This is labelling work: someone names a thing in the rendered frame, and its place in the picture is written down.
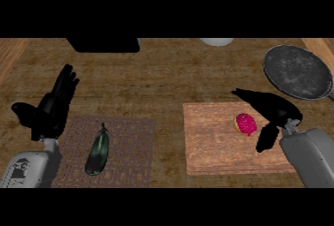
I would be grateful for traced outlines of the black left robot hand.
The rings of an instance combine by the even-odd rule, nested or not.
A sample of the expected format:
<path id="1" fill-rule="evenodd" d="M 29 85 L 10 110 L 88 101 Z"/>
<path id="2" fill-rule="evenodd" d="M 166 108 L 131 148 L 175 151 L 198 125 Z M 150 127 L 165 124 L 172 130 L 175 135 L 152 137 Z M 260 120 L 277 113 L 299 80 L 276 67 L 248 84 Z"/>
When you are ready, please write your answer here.
<path id="1" fill-rule="evenodd" d="M 42 96 L 38 106 L 33 107 L 23 102 L 16 102 L 11 105 L 19 123 L 31 129 L 31 139 L 33 141 L 60 137 L 78 82 L 72 66 L 66 64 L 56 78 L 53 89 Z"/>

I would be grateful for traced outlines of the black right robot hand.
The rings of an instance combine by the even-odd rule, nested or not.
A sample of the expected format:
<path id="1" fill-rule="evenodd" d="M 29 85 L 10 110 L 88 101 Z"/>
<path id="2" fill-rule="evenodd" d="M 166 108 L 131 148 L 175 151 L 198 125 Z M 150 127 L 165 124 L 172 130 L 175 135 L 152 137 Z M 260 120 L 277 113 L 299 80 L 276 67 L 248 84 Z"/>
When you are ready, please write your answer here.
<path id="1" fill-rule="evenodd" d="M 257 140 L 255 150 L 260 153 L 273 147 L 279 128 L 283 128 L 288 121 L 302 121 L 302 114 L 297 106 L 276 94 L 255 92 L 251 90 L 236 89 L 233 95 L 245 101 L 261 116 L 267 119 L 268 124 L 263 126 Z"/>

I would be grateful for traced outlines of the pink frosted cupcake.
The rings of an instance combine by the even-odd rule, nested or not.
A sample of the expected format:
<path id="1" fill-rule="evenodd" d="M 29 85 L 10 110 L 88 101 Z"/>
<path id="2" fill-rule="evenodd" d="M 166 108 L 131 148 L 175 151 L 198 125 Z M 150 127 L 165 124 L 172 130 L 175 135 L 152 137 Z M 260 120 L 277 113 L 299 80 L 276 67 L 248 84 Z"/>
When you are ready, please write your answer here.
<path id="1" fill-rule="evenodd" d="M 240 113 L 234 116 L 234 126 L 239 133 L 246 136 L 257 131 L 255 120 L 249 114 Z"/>

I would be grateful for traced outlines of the dark grey frying pan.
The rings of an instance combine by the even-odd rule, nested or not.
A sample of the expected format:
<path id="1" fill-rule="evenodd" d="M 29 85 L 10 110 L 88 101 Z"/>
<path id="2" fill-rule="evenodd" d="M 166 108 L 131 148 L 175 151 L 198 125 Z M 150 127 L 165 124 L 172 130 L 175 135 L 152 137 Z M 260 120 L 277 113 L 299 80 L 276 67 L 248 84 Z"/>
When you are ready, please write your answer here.
<path id="1" fill-rule="evenodd" d="M 271 47 L 263 57 L 263 71 L 283 94 L 299 100 L 334 101 L 334 73 L 308 50 L 292 45 Z"/>

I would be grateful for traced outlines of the wooden cutting board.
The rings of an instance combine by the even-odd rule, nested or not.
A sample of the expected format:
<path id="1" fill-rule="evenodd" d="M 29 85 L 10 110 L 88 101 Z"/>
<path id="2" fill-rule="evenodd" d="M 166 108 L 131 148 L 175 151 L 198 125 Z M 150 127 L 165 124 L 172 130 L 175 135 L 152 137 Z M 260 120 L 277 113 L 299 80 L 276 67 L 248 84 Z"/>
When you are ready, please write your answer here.
<path id="1" fill-rule="evenodd" d="M 234 128 L 234 116 L 246 113 L 254 118 L 257 131 L 240 134 Z M 255 151 L 261 127 L 268 121 L 246 102 L 203 102 L 183 104 L 183 134 L 186 173 L 231 175 L 295 173 L 285 159 L 279 141 L 273 148 Z"/>

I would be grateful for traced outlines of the dark green eggplant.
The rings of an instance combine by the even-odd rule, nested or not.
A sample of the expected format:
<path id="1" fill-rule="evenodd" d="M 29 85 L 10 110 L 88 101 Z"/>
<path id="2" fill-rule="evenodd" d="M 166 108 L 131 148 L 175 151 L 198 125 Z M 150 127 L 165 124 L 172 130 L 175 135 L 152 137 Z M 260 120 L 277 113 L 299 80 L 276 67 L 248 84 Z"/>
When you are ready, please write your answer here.
<path id="1" fill-rule="evenodd" d="M 94 143 L 84 164 L 84 173 L 88 176 L 96 176 L 101 173 L 106 165 L 107 151 L 109 151 L 109 134 L 106 125 L 101 124 L 101 128 L 94 137 Z"/>

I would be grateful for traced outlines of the brown woven placemat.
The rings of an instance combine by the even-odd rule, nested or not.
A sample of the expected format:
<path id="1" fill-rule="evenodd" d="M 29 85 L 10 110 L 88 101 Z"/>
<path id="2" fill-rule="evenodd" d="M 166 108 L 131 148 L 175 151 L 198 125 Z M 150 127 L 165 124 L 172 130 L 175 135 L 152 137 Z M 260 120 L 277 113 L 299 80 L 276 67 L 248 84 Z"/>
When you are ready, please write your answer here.
<path id="1" fill-rule="evenodd" d="M 84 164 L 97 132 L 106 126 L 109 153 L 101 173 L 88 176 Z M 143 188 L 149 186 L 156 121 L 146 118 L 73 115 L 60 136 L 60 167 L 54 188 Z"/>

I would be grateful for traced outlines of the black appliance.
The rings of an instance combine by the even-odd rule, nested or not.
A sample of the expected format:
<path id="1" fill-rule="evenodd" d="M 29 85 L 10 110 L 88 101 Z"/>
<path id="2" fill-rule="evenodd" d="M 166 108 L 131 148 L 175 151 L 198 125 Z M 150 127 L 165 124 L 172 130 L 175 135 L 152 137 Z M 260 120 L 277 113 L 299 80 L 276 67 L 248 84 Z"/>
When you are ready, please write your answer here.
<path id="1" fill-rule="evenodd" d="M 137 38 L 67 38 L 67 43 L 81 53 L 137 53 Z"/>

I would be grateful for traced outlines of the pale grey round object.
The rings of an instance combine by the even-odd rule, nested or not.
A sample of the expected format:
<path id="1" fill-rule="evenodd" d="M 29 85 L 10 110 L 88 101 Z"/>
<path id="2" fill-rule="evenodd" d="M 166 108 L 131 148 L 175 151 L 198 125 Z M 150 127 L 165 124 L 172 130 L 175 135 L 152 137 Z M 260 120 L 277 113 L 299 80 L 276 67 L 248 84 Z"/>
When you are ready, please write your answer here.
<path id="1" fill-rule="evenodd" d="M 233 39 L 231 38 L 200 38 L 200 41 L 208 46 L 223 47 L 231 43 Z"/>

